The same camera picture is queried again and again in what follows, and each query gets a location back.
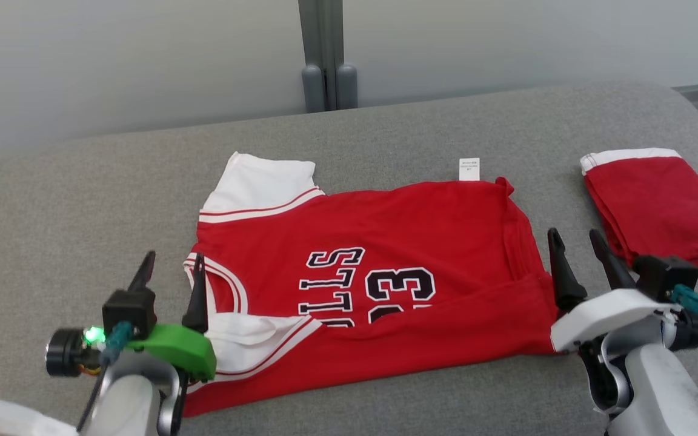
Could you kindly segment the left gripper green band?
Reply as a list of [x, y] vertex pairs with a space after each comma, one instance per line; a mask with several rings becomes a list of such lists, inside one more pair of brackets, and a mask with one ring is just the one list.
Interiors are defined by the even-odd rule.
[[[155, 251], [147, 251], [128, 292], [144, 289], [151, 279]], [[157, 325], [146, 339], [136, 339], [133, 328], [117, 326], [105, 333], [101, 326], [61, 328], [46, 345], [45, 365], [51, 377], [98, 376], [121, 357], [124, 351], [147, 352], [183, 370], [193, 381], [214, 379], [216, 356], [209, 339], [197, 331], [208, 331], [206, 270], [204, 255], [197, 253], [192, 268], [190, 301], [182, 325]]]

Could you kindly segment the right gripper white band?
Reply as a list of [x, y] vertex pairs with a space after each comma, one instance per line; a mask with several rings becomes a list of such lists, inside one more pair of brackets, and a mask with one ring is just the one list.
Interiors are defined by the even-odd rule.
[[587, 291], [574, 276], [566, 259], [565, 244], [556, 228], [548, 230], [548, 250], [554, 301], [559, 312], [567, 312], [551, 327], [555, 351], [575, 352], [579, 346], [601, 337], [607, 353], [629, 353], [648, 344], [671, 347], [684, 328], [676, 326], [675, 303], [659, 303], [636, 288], [626, 264], [610, 249], [598, 230], [590, 230], [590, 242], [603, 265], [610, 289], [587, 300]]

